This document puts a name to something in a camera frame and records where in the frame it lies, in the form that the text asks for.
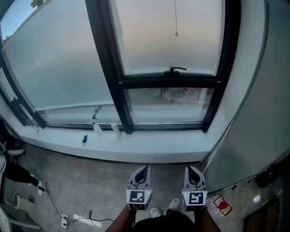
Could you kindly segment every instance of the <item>window handle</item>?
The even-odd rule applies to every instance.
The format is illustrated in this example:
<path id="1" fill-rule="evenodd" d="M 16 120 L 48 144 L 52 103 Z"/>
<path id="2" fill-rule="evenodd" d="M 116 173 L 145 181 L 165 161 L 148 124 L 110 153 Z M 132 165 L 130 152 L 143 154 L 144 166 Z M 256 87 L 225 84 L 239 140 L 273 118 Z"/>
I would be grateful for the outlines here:
<path id="1" fill-rule="evenodd" d="M 170 67 L 170 71 L 165 71 L 164 74 L 165 75 L 179 75 L 179 71 L 175 71 L 175 69 L 182 69 L 182 70 L 186 70 L 186 68 L 182 68 L 182 67 Z"/>

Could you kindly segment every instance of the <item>white bottle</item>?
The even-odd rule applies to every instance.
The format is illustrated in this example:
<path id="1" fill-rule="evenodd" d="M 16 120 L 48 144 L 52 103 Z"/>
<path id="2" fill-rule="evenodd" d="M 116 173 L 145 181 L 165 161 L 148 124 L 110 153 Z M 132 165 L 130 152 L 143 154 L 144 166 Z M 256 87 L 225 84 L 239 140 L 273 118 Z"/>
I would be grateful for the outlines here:
<path id="1" fill-rule="evenodd" d="M 92 124 L 92 127 L 94 128 L 94 131 L 98 134 L 98 135 L 102 135 L 103 131 L 100 128 L 100 126 L 98 124 L 96 124 L 95 122 Z"/>
<path id="2" fill-rule="evenodd" d="M 111 125 L 111 127 L 113 128 L 113 131 L 115 132 L 115 134 L 119 137 L 119 136 L 121 136 L 121 131 L 120 131 L 120 129 L 119 129 L 119 127 L 118 127 L 118 125 L 116 124 L 116 123 L 113 123 L 112 125 Z"/>

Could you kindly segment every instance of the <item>sneaker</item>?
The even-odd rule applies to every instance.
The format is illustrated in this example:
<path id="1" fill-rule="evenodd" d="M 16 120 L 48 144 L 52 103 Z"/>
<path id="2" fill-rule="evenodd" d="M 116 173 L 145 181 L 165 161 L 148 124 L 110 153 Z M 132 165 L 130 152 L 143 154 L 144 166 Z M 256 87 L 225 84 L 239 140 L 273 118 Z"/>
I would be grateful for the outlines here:
<path id="1" fill-rule="evenodd" d="M 178 210 L 180 208 L 181 204 L 180 204 L 180 199 L 179 198 L 174 198 L 168 208 L 164 211 L 164 214 L 163 215 L 167 215 L 167 211 L 170 210 L 170 211 L 175 211 L 175 210 Z"/>
<path id="2" fill-rule="evenodd" d="M 35 177 L 33 174 L 31 174 L 31 176 L 32 176 L 33 178 Z M 28 183 L 28 185 L 31 186 L 32 184 L 31 184 L 31 183 Z"/>
<path id="3" fill-rule="evenodd" d="M 161 213 L 160 213 L 160 210 L 158 209 L 158 208 L 152 208 L 151 210 L 150 210 L 150 217 L 151 218 L 158 218 L 158 217 L 160 217 L 160 215 L 161 215 Z"/>
<path id="4" fill-rule="evenodd" d="M 39 181 L 38 186 L 39 186 L 39 187 L 42 187 L 42 182 L 41 182 L 41 181 Z M 39 196 L 42 196 L 43 191 L 40 190 L 38 187 L 37 187 L 37 190 L 38 190 L 38 195 L 39 195 Z"/>

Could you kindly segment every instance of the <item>concrete floor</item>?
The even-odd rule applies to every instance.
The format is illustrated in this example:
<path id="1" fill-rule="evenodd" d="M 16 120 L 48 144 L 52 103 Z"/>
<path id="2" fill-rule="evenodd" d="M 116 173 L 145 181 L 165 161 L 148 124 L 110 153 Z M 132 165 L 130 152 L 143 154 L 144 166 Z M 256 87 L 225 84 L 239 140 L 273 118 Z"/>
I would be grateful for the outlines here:
<path id="1" fill-rule="evenodd" d="M 126 204 L 129 176 L 140 167 L 136 164 L 117 164 L 76 158 L 29 144 L 26 145 L 26 155 L 20 158 L 20 164 L 35 174 L 36 178 L 42 180 L 43 184 L 48 183 L 48 189 L 56 206 L 63 197 L 76 199 L 87 211 L 92 210 L 92 218 L 97 220 L 115 219 L 118 216 Z M 172 198 L 180 196 L 185 167 L 186 165 L 151 165 L 154 195 L 150 208 L 158 207 L 163 212 Z M 250 183 L 246 181 L 234 190 L 222 191 L 225 200 L 233 207 L 233 211 L 228 216 L 223 216 L 213 205 L 217 196 L 208 199 L 208 210 L 221 231 L 241 232 L 243 219 L 260 208 L 267 200 L 276 198 L 277 193 L 282 189 L 281 186 L 280 179 L 274 185 L 263 189 L 258 188 L 254 181 Z M 61 218 L 51 204 L 47 193 L 40 197 L 35 187 L 5 179 L 3 197 L 12 201 L 14 192 L 33 199 L 35 211 L 28 215 L 42 228 L 42 231 L 64 232 L 61 227 Z M 254 196 L 258 194 L 261 195 L 261 201 L 253 203 Z M 73 218 L 73 214 L 87 216 L 77 203 L 66 199 L 61 203 L 60 211 L 67 214 L 69 218 Z M 194 221 L 192 212 L 186 212 L 186 214 Z M 149 210 L 139 211 L 136 221 L 148 217 Z M 102 222 L 102 227 L 106 229 L 110 224 L 110 221 Z M 104 230 L 83 222 L 72 222 L 67 231 Z"/>

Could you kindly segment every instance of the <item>electrical outlet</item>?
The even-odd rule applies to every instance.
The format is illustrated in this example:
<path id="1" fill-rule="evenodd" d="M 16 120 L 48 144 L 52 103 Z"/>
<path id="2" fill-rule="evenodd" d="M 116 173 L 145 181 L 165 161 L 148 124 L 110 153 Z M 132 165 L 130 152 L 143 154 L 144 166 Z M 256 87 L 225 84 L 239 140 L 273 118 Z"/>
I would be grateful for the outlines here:
<path id="1" fill-rule="evenodd" d="M 68 222 L 64 218 L 68 219 L 68 216 L 63 214 L 63 218 L 62 218 L 62 227 L 66 229 L 68 227 Z"/>

